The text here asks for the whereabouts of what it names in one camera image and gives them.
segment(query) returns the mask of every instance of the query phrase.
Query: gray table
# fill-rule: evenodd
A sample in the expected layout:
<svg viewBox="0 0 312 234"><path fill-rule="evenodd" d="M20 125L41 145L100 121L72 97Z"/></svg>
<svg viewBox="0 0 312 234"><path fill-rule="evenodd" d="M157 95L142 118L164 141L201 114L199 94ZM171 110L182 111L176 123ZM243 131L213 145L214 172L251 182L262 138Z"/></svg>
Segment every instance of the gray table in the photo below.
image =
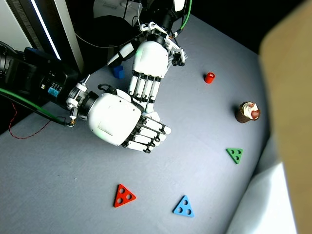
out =
<svg viewBox="0 0 312 234"><path fill-rule="evenodd" d="M161 83L155 108L172 133L151 154L115 147L89 131L49 124L27 139L0 136L1 234L221 234L250 181L268 135L268 112L258 55L191 17L178 42L188 54L184 67L172 67ZM88 87L124 80L105 67ZM210 85L203 81L216 74ZM238 123L233 107L256 101L256 122ZM68 113L52 103L55 115ZM12 131L26 136L45 119L32 114ZM226 148L242 148L235 165ZM137 198L113 207L121 183ZM172 213L183 195L195 217Z"/></svg>

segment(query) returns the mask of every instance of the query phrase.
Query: triangular toy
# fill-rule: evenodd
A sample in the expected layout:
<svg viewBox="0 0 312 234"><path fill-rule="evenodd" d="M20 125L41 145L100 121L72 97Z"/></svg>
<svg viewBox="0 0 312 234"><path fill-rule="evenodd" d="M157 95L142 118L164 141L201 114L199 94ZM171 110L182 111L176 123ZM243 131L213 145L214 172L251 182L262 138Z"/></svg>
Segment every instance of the triangular toy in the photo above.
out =
<svg viewBox="0 0 312 234"><path fill-rule="evenodd" d="M242 157L243 150L242 149L226 149L231 158L234 160L236 164L239 164L240 158Z"/></svg>
<svg viewBox="0 0 312 234"><path fill-rule="evenodd" d="M121 206L136 199L136 196L126 189L122 184L118 185L114 207Z"/></svg>
<svg viewBox="0 0 312 234"><path fill-rule="evenodd" d="M191 208L191 204L187 196L183 196L178 205L173 210L176 215L183 215L187 217L194 217L194 212Z"/></svg>

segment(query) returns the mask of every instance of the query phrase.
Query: white robotic hand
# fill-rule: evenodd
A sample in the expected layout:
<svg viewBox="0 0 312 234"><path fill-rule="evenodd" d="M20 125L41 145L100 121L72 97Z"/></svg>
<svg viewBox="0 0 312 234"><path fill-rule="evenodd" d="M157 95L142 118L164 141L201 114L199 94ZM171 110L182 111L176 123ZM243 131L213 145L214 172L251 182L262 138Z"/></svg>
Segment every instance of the white robotic hand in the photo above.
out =
<svg viewBox="0 0 312 234"><path fill-rule="evenodd" d="M125 92L107 87L88 113L91 131L113 145L150 153L171 129L143 115L142 108Z"/></svg>

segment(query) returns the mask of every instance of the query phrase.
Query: red bottle cap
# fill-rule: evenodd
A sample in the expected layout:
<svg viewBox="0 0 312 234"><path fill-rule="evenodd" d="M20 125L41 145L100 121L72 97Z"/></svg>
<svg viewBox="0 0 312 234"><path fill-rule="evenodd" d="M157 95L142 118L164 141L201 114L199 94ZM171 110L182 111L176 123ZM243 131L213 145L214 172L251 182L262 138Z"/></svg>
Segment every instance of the red bottle cap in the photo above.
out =
<svg viewBox="0 0 312 234"><path fill-rule="evenodd" d="M210 83L213 82L214 78L215 78L215 74L212 73L212 72L208 72L207 75L206 75L206 77L205 77L205 82L206 82L207 84L210 84Z"/></svg>

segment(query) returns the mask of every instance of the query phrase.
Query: robotic arm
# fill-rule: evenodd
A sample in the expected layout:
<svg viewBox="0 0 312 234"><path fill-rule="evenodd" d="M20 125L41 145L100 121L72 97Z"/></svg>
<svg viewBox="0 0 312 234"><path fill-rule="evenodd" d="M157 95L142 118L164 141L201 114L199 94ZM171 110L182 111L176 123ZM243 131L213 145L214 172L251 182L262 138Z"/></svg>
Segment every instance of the robotic arm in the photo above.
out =
<svg viewBox="0 0 312 234"><path fill-rule="evenodd" d="M164 12L172 16L173 8L176 6L172 5ZM71 120L65 124L68 127L74 126L76 118L80 117L87 121L95 135L108 143L150 153L171 132L159 122L154 111L160 81L171 64L182 66L186 58L183 49L170 40L170 29L153 21L142 24L140 30L148 32L149 36L136 50L128 93L100 84L98 88L103 90L100 96L88 91L90 75L78 82L81 80L79 74L57 58L32 48L17 52L1 42L0 95L11 100L22 100L21 95L52 101L70 111ZM131 54L135 50L132 45L124 46L118 57L126 58Z"/></svg>

